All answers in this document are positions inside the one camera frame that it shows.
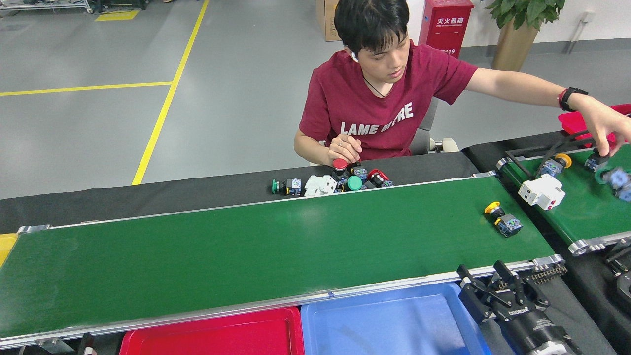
wristwatch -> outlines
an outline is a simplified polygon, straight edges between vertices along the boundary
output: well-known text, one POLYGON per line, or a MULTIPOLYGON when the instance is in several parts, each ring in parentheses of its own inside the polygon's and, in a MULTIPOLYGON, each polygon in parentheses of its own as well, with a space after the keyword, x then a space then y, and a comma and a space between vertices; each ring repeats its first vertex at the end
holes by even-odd
POLYGON ((573 93, 582 93, 584 95, 587 95, 588 92, 585 90, 581 90, 578 88, 572 88, 569 87, 565 90, 563 90, 559 95, 558 95, 558 105, 559 107, 561 107, 561 110, 563 111, 567 111, 567 112, 575 112, 576 110, 572 110, 570 108, 570 105, 568 105, 567 100, 570 98, 570 95, 572 95, 573 93))

black hair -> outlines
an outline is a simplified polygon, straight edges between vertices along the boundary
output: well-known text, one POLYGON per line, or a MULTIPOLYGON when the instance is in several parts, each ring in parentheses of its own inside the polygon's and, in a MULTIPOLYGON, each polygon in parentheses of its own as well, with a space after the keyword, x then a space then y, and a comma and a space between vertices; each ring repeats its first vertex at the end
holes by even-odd
POLYGON ((392 45, 393 34, 401 42, 409 19, 406 0, 339 0, 334 22, 342 43, 358 53, 383 51, 392 45))

necklace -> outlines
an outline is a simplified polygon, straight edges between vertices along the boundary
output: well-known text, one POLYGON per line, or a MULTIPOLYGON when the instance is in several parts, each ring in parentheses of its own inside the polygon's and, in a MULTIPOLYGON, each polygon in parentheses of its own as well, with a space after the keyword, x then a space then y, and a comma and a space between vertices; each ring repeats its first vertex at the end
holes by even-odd
POLYGON ((362 78, 364 81, 366 81, 366 84, 370 85, 370 87, 375 90, 381 97, 386 97, 384 94, 381 93, 381 91, 377 90, 377 88, 375 88, 374 86, 372 86, 372 84, 370 83, 370 81, 368 81, 368 79, 366 79, 366 77, 362 74, 362 78))

fire extinguisher cabinet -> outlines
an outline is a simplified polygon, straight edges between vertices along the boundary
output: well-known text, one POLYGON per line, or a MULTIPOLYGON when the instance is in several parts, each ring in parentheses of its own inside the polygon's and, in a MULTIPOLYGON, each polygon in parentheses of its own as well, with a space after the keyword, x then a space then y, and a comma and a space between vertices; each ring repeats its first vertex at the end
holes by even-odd
POLYGON ((425 0, 418 43, 460 55, 473 3, 469 0, 425 0))

conveyor belt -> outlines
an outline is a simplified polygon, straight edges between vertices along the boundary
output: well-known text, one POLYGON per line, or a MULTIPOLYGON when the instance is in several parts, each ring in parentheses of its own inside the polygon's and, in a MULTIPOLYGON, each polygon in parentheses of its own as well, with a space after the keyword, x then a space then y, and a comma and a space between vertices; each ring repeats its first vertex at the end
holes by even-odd
MULTIPOLYGON (((594 173, 583 165, 593 150, 570 153, 573 164, 563 170, 557 179, 566 193, 563 202, 549 211, 539 207, 539 213, 569 245, 570 251, 580 255, 601 250, 620 238, 631 236, 631 203, 619 200, 608 185, 599 184, 594 173)), ((520 162, 534 172, 540 158, 520 162)), ((624 145, 608 162, 611 168, 622 166, 631 169, 631 146, 624 145)), ((506 175, 517 188, 527 179, 515 163, 504 164, 500 173, 506 175)))
POLYGON ((0 346, 552 254, 495 176, 54 227, 0 268, 0 346))

